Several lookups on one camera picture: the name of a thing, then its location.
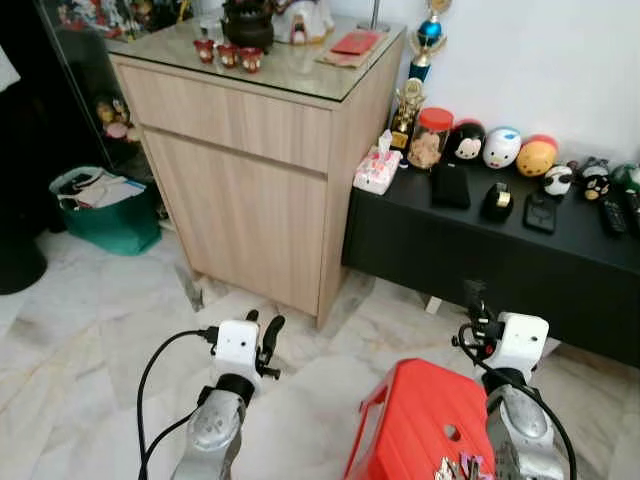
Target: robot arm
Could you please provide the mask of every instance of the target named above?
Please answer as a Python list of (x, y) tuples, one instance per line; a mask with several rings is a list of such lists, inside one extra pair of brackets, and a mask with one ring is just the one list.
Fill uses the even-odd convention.
[(222, 372), (216, 387), (191, 416), (187, 426), (184, 456), (172, 480), (230, 480), (231, 464), (241, 445), (245, 412), (254, 394), (261, 391), (261, 377), (280, 371), (268, 368), (284, 317), (272, 321), (258, 346), (258, 312), (247, 320), (225, 320), (220, 324), (212, 353), (216, 370)]
[[(497, 478), (562, 480), (553, 443), (554, 422), (542, 408), (539, 393), (527, 385), (542, 356), (548, 323), (540, 317), (507, 312), (495, 319), (484, 302), (471, 306), (470, 317), (471, 324), (460, 329), (453, 343), (473, 358), (474, 377), (488, 395), (487, 433), (495, 452)], [(464, 339), (467, 329), (477, 343)], [(570, 442), (567, 449), (571, 458)]]

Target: orange plush toy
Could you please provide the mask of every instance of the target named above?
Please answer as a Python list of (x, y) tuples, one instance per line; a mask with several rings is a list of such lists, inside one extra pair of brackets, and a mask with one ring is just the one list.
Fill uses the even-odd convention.
[(534, 135), (523, 145), (516, 166), (525, 177), (544, 175), (553, 166), (558, 144), (548, 135)]

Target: remote control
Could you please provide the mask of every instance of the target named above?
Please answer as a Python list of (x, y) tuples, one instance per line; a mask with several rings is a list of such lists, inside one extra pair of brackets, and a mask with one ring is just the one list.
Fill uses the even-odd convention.
[(622, 208), (618, 203), (605, 197), (600, 202), (600, 208), (604, 226), (609, 232), (620, 235), (627, 231), (627, 222), (624, 220)]
[(526, 227), (553, 233), (556, 229), (556, 201), (540, 192), (529, 194), (524, 207)]
[(627, 206), (633, 223), (640, 230), (640, 193), (629, 189), (625, 192), (625, 197), (627, 197)]

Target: red stool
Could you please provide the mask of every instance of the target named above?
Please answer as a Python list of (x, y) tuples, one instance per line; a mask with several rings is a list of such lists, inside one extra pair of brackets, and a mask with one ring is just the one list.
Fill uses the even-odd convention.
[[(398, 362), (360, 404), (362, 421), (344, 478), (430, 479), (443, 457), (459, 463), (462, 452), (482, 455), (482, 473), (493, 474), (486, 398), (467, 377), (420, 359)], [(365, 444), (368, 431), (372, 439)]]

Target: cabinet drawer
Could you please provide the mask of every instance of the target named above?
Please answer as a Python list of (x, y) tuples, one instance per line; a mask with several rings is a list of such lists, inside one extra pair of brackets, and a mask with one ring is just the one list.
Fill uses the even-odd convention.
[(330, 112), (121, 65), (139, 121), (326, 173)]
[(145, 132), (191, 265), (317, 314), (326, 182)]

